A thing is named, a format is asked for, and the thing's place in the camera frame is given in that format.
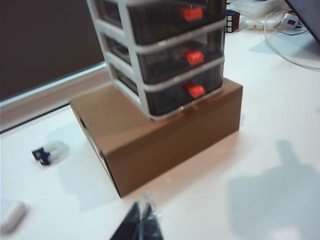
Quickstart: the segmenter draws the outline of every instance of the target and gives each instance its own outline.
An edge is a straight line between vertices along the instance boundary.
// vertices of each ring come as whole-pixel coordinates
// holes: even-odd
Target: cardboard box
[[[120,197],[239,129],[243,87],[152,121],[112,85],[74,98],[73,112]]]

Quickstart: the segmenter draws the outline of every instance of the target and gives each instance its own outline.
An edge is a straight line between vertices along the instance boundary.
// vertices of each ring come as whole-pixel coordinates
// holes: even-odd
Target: white desk surface
[[[270,40],[320,66],[309,34]],[[69,106],[2,134],[1,198],[30,210],[1,238],[107,240],[149,189],[166,240],[320,239],[320,72],[285,62],[263,42],[256,30],[226,35],[224,76],[244,86],[239,132],[123,199]],[[54,140],[69,154],[41,166],[31,150]]]

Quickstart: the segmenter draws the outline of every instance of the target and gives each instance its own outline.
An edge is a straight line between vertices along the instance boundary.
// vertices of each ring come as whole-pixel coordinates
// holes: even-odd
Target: white plastic object
[[[22,201],[1,199],[1,234],[12,232],[27,212]]]
[[[44,151],[50,152],[48,160],[50,162],[57,160],[68,151],[68,146],[63,141],[53,141],[43,145]]]
[[[34,158],[42,165],[50,165],[68,151],[68,146],[63,141],[53,141],[44,144],[32,151]]]
[[[299,18],[290,13],[286,13],[280,23],[282,29],[293,30],[299,23]]]
[[[284,0],[238,0],[229,4],[227,8],[257,18],[266,17],[273,10],[289,7]]]
[[[275,28],[282,20],[283,16],[286,14],[286,10],[281,10],[272,13],[266,21],[265,28],[268,31],[271,31],[273,28]],[[255,19],[252,19],[251,16],[244,16],[242,19],[242,23],[246,24],[246,27],[248,29],[254,29],[257,28],[259,30],[264,29],[264,23],[267,15],[263,15],[260,17],[257,17]]]

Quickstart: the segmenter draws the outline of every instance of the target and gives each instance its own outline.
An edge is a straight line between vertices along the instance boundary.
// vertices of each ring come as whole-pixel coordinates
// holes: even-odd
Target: transparent plastic
[[[266,16],[276,9],[288,8],[288,5],[283,0],[238,0],[229,4],[227,8],[257,18]]]
[[[226,1],[162,0],[129,6],[137,45],[150,45],[225,17]]]
[[[110,37],[104,36],[104,39],[110,52],[112,52],[114,55],[118,56],[123,61],[131,65],[129,50],[127,47],[123,46],[121,43],[117,42],[116,40]]]
[[[108,0],[95,0],[100,19],[122,28],[118,4]]]
[[[122,72],[117,70],[113,65],[110,64],[110,70],[113,72],[113,75],[122,82],[125,86],[127,86],[132,92],[134,92],[138,96],[138,87],[137,85]]]

